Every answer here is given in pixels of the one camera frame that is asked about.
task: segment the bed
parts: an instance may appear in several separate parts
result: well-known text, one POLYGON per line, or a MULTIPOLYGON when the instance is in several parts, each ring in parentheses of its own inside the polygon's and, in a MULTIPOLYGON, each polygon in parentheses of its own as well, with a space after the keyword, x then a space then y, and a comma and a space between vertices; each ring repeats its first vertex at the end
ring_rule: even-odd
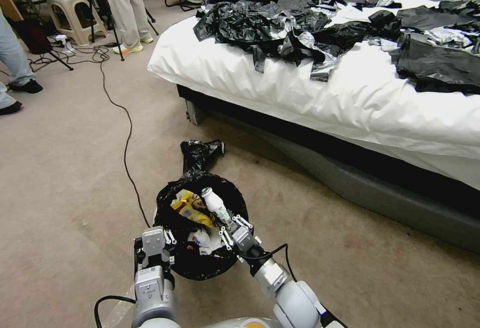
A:
MULTIPOLYGON (((333 23, 368 21, 381 9, 347 6, 333 23)), ((148 64, 190 107, 247 123, 348 200, 480 252, 479 95, 417 93, 366 41, 339 59, 327 83, 310 80, 308 60, 267 59, 261 74, 240 48, 199 42, 196 23, 167 29, 148 64)))

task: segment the electrical cord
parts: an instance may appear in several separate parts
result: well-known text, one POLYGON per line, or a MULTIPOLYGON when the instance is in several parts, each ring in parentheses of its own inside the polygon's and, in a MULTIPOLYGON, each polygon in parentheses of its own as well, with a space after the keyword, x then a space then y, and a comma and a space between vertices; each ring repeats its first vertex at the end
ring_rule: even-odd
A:
MULTIPOLYGON (((128 179, 130 180, 130 183, 132 184, 133 189, 135 190, 136 199, 137 199, 137 202, 138 202, 138 207, 140 208, 140 212, 143 216, 145 224, 147 225, 148 228, 150 228, 150 224, 148 223, 149 221, 148 221, 147 216, 145 215, 145 211, 142 207, 142 202, 141 202, 141 199, 140 199, 139 190, 137 189, 137 185, 135 184, 134 180, 132 179, 132 176, 130 175, 130 171, 129 171, 129 168, 128 168, 128 165, 127 165, 127 151, 128 151, 128 148, 129 148, 129 142, 130 142, 130 138, 132 137, 132 131, 133 131, 133 127, 134 127, 133 122, 132 122, 132 118, 130 117, 130 113, 127 110, 126 107, 124 107, 123 105, 117 104, 116 102, 114 102, 112 100, 112 98, 111 98, 111 96, 110 96, 110 94, 107 91, 107 88, 105 86, 106 77, 105 77, 105 72, 103 70, 103 63, 110 59, 110 56, 108 55, 109 50, 108 50, 108 48, 106 48, 104 46, 101 46, 101 45, 96 46, 96 47, 92 47, 92 48, 72 48, 72 49, 70 49, 68 46, 66 48, 70 52, 72 52, 73 56, 69 56, 69 55, 65 54, 64 52, 59 51, 59 50, 55 50, 55 49, 53 51, 55 51, 59 55, 64 55, 64 58, 59 58, 59 59, 65 61, 65 63, 67 63, 69 65, 81 64, 81 63, 100 64, 100 71, 101 71, 101 74, 102 74, 103 91, 105 91, 105 94, 108 97, 108 100, 113 105, 115 105, 116 107, 123 109, 123 111, 125 111, 125 113, 128 117, 128 121, 130 123, 130 131, 128 133, 128 137, 127 137, 126 143, 125 143, 125 149, 123 151, 123 165, 125 167, 125 172, 128 176, 128 179), (77 57, 77 58, 84 58, 85 57, 85 55, 84 56, 78 55, 75 52, 75 50, 82 53, 82 54, 91 54, 91 59, 90 60, 71 61, 71 59, 73 59, 73 57, 77 57)), ((47 66, 48 64, 51 64, 51 63, 54 63, 54 62, 56 62, 56 60, 45 58, 43 55, 40 55, 40 59, 37 59, 35 61, 30 60, 30 65, 39 65, 39 64, 43 63, 44 65, 39 68, 39 69, 41 69, 41 68, 47 66)))
POLYGON ((150 224, 148 223, 149 221, 147 220, 147 217, 145 216, 145 212, 144 212, 144 209, 142 207, 142 202, 140 201, 140 194, 139 194, 139 191, 137 189, 137 186, 135 185, 135 182, 134 180, 132 179, 132 177, 130 176, 130 172, 129 172, 129 168, 127 166, 127 149, 129 147, 129 142, 130 142, 130 138, 132 137, 132 130, 133 130, 133 123, 132 123, 132 118, 130 117, 130 113, 129 111, 126 109, 126 107, 124 107, 123 105, 120 105, 120 104, 117 104, 115 103, 112 98, 110 97, 110 94, 109 92, 107 91, 106 87, 105 87, 105 72, 103 70, 103 66, 102 66, 102 63, 103 62, 100 62, 100 71, 103 75, 103 90, 105 91, 105 94, 106 96, 108 97, 108 100, 110 100, 110 102, 115 105, 116 107, 119 107, 121 109, 123 109, 125 112, 126 112, 126 115, 128 117, 128 121, 130 122, 130 132, 128 133, 128 138, 126 139, 126 143, 125 143, 125 150, 123 151, 123 165, 125 166, 125 171, 126 171, 126 174, 130 180, 130 183, 132 184, 134 190, 135 190, 135 194, 137 195, 136 196, 136 199, 137 199, 137 202, 138 202, 138 207, 140 208, 140 211, 141 211, 141 214, 143 216, 143 219, 145 221, 145 224, 147 225, 148 228, 150 228, 150 224))
POLYGON ((270 253, 267 253, 267 254, 259 256, 259 257, 251 257, 251 256, 248 256, 248 255, 243 255, 241 253, 239 253, 238 255, 240 257, 242 257, 243 259, 254 259, 254 260, 269 259, 269 258, 272 258, 275 253, 278 253, 279 251, 281 251, 283 248, 285 248, 285 260, 286 260, 286 264, 288 266, 288 270, 290 271, 290 275, 291 275, 291 277, 294 281, 297 281, 297 277, 295 277, 294 271, 292 270, 292 266, 290 265, 290 259, 289 259, 289 253, 288 253, 288 250, 289 250, 288 243, 282 244, 277 249, 272 250, 270 253))
POLYGON ((126 301, 126 302, 132 303, 132 304, 136 303, 136 300, 131 299, 131 298, 127 298, 127 297, 124 297, 124 296, 121 296, 121 295, 106 295, 106 296, 100 298, 99 300, 96 301, 95 307, 94 307, 94 310, 93 310, 93 315, 95 316, 96 328, 102 328, 102 322, 100 321, 98 307, 99 307, 101 302, 103 302, 104 300, 108 300, 108 299, 126 301))

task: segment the beige carpet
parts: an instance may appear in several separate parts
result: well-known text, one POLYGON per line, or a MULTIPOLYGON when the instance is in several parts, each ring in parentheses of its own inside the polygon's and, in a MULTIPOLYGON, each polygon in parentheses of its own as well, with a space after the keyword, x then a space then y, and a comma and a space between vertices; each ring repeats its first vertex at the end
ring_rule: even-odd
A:
MULTIPOLYGON (((189 15, 162 0, 147 7, 160 31, 189 15)), ((128 164, 149 216, 182 173, 180 142, 220 138, 227 150, 212 172, 243 193, 265 248, 288 242, 297 277, 350 327, 480 326, 478 255, 343 200, 240 129, 212 118, 193 126, 176 87, 146 71, 153 48, 104 65, 112 98, 131 112, 128 164)), ((37 78, 45 90, 16 94, 24 109, 0 119, 0 325, 91 328, 95 301, 130 289, 144 229, 122 162, 128 120, 108 102, 98 65, 54 64, 37 78)), ((185 328, 273 316, 240 264, 211 281, 178 277, 176 296, 185 328)), ((126 314, 128 327, 124 311, 105 303, 104 326, 126 314)))

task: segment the step stool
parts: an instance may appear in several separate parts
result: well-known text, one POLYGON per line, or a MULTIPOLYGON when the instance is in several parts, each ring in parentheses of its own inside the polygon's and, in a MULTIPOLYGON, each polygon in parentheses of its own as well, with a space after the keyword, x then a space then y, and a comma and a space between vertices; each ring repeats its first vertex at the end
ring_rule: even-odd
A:
MULTIPOLYGON (((46 0, 51 18, 60 34, 73 39, 80 46, 90 45, 92 35, 89 0, 46 0)), ((93 32, 107 36, 107 31, 97 11, 93 12, 93 32)))

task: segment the white sheet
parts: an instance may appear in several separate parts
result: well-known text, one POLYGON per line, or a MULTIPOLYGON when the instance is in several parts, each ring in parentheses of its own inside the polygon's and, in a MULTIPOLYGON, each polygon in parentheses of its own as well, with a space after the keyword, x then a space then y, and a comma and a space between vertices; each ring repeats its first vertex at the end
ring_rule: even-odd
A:
MULTIPOLYGON (((395 0, 403 8, 426 0, 395 0)), ((334 22, 362 19, 346 7, 334 22)), ((195 17, 159 38, 148 70, 172 83, 294 122, 413 165, 460 180, 480 190, 480 96, 417 93, 396 77, 388 53, 367 42, 343 55, 328 83, 310 80, 312 62, 299 67, 267 59, 264 74, 251 54, 237 47, 199 42, 195 17)))

